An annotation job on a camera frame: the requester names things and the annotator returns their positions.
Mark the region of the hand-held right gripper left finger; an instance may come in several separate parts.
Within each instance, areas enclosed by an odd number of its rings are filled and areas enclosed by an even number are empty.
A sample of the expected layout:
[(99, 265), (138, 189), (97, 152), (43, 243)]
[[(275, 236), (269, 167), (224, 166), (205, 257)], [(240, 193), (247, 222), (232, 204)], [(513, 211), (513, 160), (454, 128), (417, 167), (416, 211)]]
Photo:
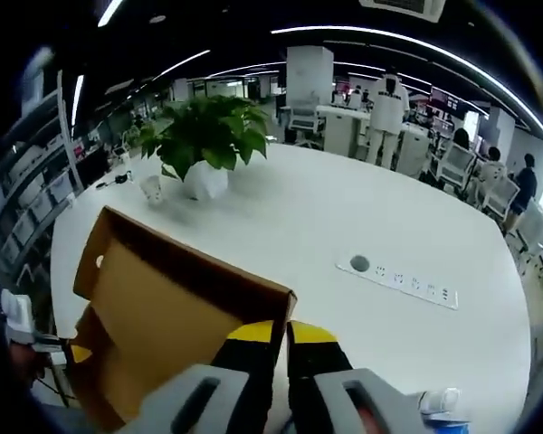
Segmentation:
[(272, 405), (272, 320), (231, 332), (209, 364), (151, 392), (127, 433), (262, 433)]

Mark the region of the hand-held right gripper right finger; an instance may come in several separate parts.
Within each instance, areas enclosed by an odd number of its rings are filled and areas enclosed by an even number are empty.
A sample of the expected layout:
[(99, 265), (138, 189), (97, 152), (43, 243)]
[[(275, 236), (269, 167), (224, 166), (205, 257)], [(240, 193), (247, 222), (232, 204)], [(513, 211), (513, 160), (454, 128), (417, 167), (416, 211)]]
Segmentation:
[(291, 320), (287, 374), (298, 433), (425, 433), (414, 399), (367, 368), (355, 368), (329, 331)]

